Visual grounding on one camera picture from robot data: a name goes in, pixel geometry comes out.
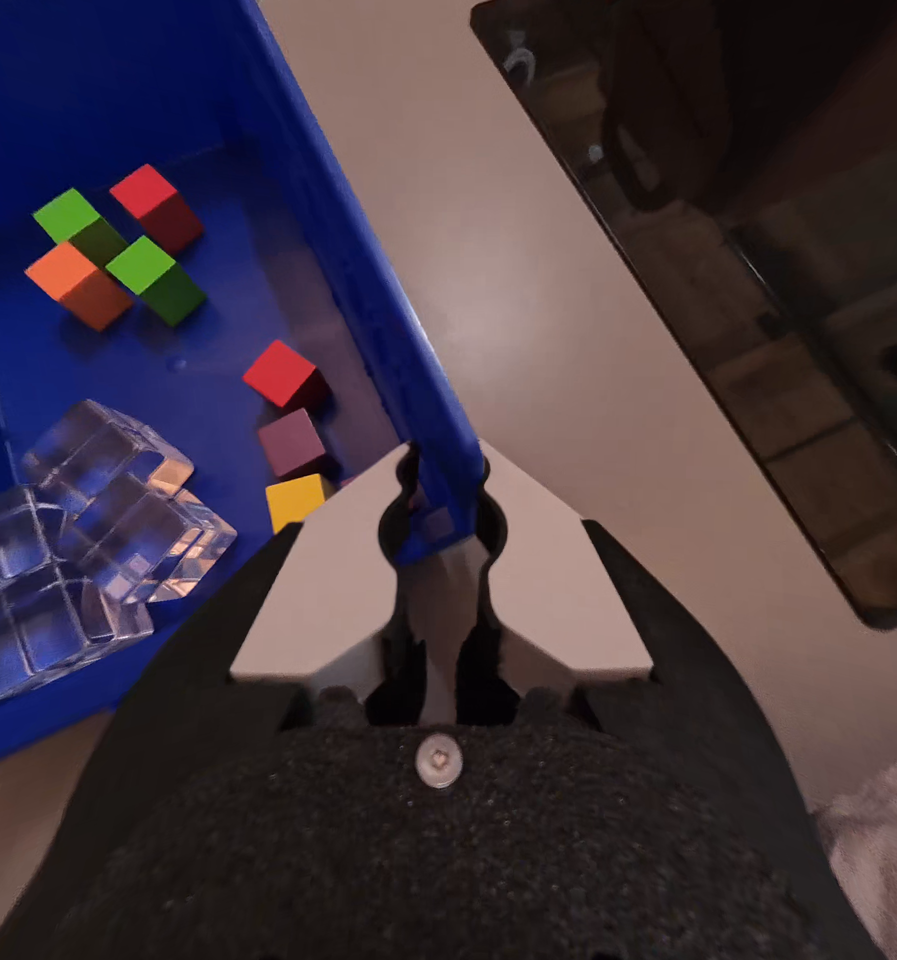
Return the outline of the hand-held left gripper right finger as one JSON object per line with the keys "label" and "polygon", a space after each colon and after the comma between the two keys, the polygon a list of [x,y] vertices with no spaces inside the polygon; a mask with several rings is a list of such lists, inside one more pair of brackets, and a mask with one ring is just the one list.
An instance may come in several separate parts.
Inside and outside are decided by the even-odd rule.
{"label": "hand-held left gripper right finger", "polygon": [[521,698],[648,680],[654,667],[582,516],[479,441],[475,621],[457,698]]}

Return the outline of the grey-topped wooden desk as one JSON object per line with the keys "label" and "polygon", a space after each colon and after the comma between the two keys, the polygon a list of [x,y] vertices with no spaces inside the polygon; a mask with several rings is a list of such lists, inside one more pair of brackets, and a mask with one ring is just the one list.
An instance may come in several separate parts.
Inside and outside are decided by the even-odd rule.
{"label": "grey-topped wooden desk", "polygon": [[804,798],[897,754],[865,624],[469,30],[473,2],[260,11],[480,439],[667,584]]}

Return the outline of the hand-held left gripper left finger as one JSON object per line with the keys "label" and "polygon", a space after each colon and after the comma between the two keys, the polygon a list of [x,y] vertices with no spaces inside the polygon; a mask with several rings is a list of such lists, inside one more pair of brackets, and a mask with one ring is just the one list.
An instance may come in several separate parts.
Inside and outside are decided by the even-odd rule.
{"label": "hand-held left gripper left finger", "polygon": [[301,522],[229,667],[236,684],[424,704],[427,645],[411,629],[398,571],[419,461],[414,443],[398,446]]}

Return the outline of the white fuzzy cloth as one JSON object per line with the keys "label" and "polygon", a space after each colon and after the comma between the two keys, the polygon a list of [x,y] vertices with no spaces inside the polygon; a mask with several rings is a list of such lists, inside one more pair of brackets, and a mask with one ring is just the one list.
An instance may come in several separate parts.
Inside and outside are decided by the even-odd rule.
{"label": "white fuzzy cloth", "polygon": [[897,763],[814,817],[855,914],[884,956],[897,959]]}

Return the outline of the green wooden cube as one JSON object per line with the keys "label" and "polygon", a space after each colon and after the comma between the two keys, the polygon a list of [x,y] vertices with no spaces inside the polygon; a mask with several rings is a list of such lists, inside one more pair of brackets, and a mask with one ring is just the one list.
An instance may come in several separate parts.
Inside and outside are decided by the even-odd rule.
{"label": "green wooden cube", "polygon": [[75,188],[34,210],[32,217],[57,245],[68,243],[97,267],[105,268],[129,243]]}
{"label": "green wooden cube", "polygon": [[182,264],[147,236],[112,258],[106,271],[173,329],[207,300]]}

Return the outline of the black glossy board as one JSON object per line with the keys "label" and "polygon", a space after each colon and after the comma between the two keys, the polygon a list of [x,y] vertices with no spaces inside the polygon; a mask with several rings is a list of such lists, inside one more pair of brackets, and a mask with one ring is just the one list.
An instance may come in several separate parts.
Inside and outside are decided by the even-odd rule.
{"label": "black glossy board", "polygon": [[897,1],[469,24],[854,612],[897,628]]}

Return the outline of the red wooden cube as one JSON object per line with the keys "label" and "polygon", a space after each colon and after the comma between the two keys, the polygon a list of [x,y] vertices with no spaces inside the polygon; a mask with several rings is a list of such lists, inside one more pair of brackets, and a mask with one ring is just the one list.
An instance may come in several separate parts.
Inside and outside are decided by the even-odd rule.
{"label": "red wooden cube", "polygon": [[280,340],[263,350],[242,381],[283,413],[317,410],[332,395],[320,367]]}
{"label": "red wooden cube", "polygon": [[179,190],[155,167],[145,164],[109,187],[109,195],[141,231],[176,257],[204,233],[204,226]]}

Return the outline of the clear acrylic cube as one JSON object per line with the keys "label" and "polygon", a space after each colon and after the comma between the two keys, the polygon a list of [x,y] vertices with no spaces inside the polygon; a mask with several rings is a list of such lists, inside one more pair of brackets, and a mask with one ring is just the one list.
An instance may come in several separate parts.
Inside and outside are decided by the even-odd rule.
{"label": "clear acrylic cube", "polygon": [[61,560],[58,541],[67,513],[28,485],[0,492],[0,592]]}
{"label": "clear acrylic cube", "polygon": [[61,525],[58,555],[120,604],[191,594],[238,532],[186,488],[168,495],[122,473]]}
{"label": "clear acrylic cube", "polygon": [[42,687],[154,633],[147,606],[87,579],[31,576],[0,589],[0,701]]}
{"label": "clear acrylic cube", "polygon": [[195,466],[149,425],[86,399],[37,438],[20,469],[40,499],[78,515],[121,475],[173,497]]}

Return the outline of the purple wooden cube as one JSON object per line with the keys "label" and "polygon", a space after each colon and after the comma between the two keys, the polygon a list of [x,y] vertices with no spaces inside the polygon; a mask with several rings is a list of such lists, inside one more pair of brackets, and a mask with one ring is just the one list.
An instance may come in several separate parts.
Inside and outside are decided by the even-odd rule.
{"label": "purple wooden cube", "polygon": [[257,438],[279,481],[323,474],[333,465],[308,411],[298,409],[257,429]]}

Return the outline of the yellow wooden cube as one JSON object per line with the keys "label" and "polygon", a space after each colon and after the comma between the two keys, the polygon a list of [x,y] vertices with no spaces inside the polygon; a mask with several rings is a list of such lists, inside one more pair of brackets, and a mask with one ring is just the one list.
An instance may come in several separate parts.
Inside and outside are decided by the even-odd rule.
{"label": "yellow wooden cube", "polygon": [[336,493],[335,484],[321,473],[281,481],[265,488],[274,534],[291,523],[301,523]]}

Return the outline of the orange wooden cube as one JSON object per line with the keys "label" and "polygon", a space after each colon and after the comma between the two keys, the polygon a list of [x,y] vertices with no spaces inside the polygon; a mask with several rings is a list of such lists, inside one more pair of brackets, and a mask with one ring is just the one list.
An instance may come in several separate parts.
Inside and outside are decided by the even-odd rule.
{"label": "orange wooden cube", "polygon": [[24,274],[55,303],[97,332],[106,330],[134,305],[130,294],[71,242],[54,246]]}

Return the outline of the blue plastic bin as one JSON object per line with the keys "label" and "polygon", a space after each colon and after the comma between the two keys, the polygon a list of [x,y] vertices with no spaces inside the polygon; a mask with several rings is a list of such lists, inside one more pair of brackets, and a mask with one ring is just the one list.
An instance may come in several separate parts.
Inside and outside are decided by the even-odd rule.
{"label": "blue plastic bin", "polygon": [[[54,245],[32,214],[75,188],[133,243],[108,190],[144,163],[204,223],[179,264],[206,301],[173,328],[130,294],[94,332],[25,276]],[[417,446],[424,500],[400,561],[475,531],[475,431],[256,3],[0,2],[0,493],[92,400],[187,455],[185,487],[237,532],[149,638],[0,701],[0,760],[115,706],[272,537],[256,432],[275,409],[242,375],[277,339],[323,368],[340,473]]]}

